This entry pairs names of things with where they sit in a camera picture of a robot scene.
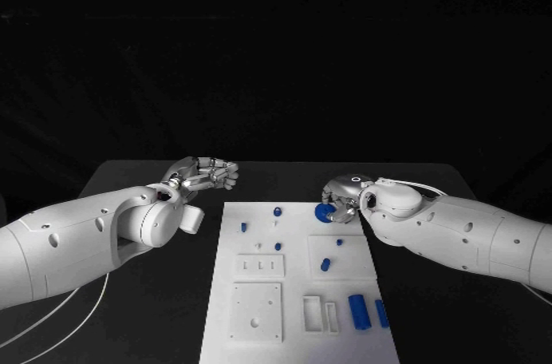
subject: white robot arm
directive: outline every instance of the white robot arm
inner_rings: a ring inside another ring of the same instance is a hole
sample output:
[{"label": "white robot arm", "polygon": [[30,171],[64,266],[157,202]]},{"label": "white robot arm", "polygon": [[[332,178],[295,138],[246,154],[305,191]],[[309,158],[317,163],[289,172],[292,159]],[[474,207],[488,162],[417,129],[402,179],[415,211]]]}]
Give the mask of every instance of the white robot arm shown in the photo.
[{"label": "white robot arm", "polygon": [[552,293],[552,226],[435,189],[439,195],[428,198],[403,183],[360,174],[337,177],[324,187],[315,216],[348,223],[360,210],[386,244],[449,268]]},{"label": "white robot arm", "polygon": [[203,211],[187,203],[206,188],[232,189],[237,165],[187,157],[161,183],[54,204],[0,228],[0,310],[74,290],[161,247]]}]

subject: blue object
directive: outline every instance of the blue object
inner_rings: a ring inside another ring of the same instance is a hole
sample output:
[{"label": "blue object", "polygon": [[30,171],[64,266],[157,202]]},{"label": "blue object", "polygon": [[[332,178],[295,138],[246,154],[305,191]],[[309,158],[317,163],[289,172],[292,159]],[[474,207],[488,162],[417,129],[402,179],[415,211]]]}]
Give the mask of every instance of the blue object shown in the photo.
[{"label": "blue object", "polygon": [[366,330],[371,327],[371,323],[367,317],[364,297],[361,295],[351,295],[348,297],[348,307],[350,314],[353,315],[354,329]]},{"label": "blue object", "polygon": [[335,212],[335,208],[331,204],[319,203],[315,206],[314,215],[322,223],[331,223],[331,220],[327,218],[327,214],[331,214],[331,212]]},{"label": "blue object", "polygon": [[325,272],[327,271],[327,269],[330,268],[330,259],[328,258],[325,258],[324,260],[322,260],[322,262],[321,262],[321,266],[319,266],[319,269]]},{"label": "blue object", "polygon": [[377,308],[379,322],[381,324],[381,328],[389,328],[387,316],[384,314],[383,302],[380,300],[376,300],[376,308]]}]

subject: table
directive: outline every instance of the table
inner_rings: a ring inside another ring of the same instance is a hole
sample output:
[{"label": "table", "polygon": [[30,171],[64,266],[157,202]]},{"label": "table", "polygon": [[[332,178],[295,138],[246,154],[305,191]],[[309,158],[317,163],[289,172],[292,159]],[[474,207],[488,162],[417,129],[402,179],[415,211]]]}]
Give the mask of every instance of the table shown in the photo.
[{"label": "table", "polygon": [[[171,163],[105,162],[80,197],[157,182]],[[93,316],[34,363],[198,361],[224,201],[318,201],[330,179],[353,172],[371,178],[410,180],[438,187],[451,196],[474,199],[458,171],[445,164],[237,163],[234,189],[206,190],[191,202],[206,212],[197,234],[178,231],[167,246],[113,271]],[[380,243],[364,220],[361,225],[400,363],[549,362],[552,310],[520,284],[441,266],[405,248]],[[23,361],[66,336],[93,307],[102,283],[99,278],[86,285],[51,319],[0,350],[1,363]],[[64,297],[0,312],[0,341],[21,331]]]}]

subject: gray table surface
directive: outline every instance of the gray table surface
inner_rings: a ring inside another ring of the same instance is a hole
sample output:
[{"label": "gray table surface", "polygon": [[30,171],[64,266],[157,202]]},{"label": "gray table surface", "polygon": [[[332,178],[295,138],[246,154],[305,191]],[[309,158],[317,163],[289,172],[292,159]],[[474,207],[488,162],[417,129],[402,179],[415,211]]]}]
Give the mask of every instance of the gray table surface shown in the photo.
[{"label": "gray table surface", "polygon": [[[155,183],[171,160],[111,160],[80,197]],[[206,190],[191,204],[204,212],[200,231],[177,231],[170,243],[131,259],[109,277],[93,316],[36,363],[196,363],[224,201],[317,202],[321,188],[344,173],[410,180],[474,199],[446,164],[237,162],[232,191]],[[552,310],[517,283],[455,271],[374,238],[379,287],[400,362],[549,362]],[[76,293],[59,313],[0,350],[0,362],[21,362],[72,331],[95,304],[103,279]],[[21,331],[66,295],[0,312],[0,341]]]}]

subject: blue disk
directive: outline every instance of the blue disk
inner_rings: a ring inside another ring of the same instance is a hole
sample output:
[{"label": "blue disk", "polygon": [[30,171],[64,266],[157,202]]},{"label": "blue disk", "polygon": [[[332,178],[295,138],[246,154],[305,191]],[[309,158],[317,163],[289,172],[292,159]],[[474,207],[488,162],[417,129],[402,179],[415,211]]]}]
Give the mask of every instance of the blue disk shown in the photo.
[{"label": "blue disk", "polygon": [[331,212],[335,212],[335,208],[331,204],[324,204],[324,203],[319,203],[317,206],[315,206],[315,209],[314,209],[314,215],[315,215],[315,218],[322,222],[322,223],[331,223],[331,220],[325,217],[327,214],[331,214]]}]

